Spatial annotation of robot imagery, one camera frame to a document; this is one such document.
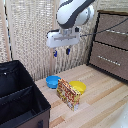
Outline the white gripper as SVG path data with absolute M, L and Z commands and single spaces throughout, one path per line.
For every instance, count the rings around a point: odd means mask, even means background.
M 51 30 L 47 33 L 46 45 L 49 48 L 56 48 L 61 46 L 74 45 L 79 42 L 80 29 L 78 27 L 73 27 L 70 29 L 56 29 Z M 66 55 L 70 54 L 70 48 L 66 49 Z M 53 56 L 57 57 L 57 50 L 54 49 Z

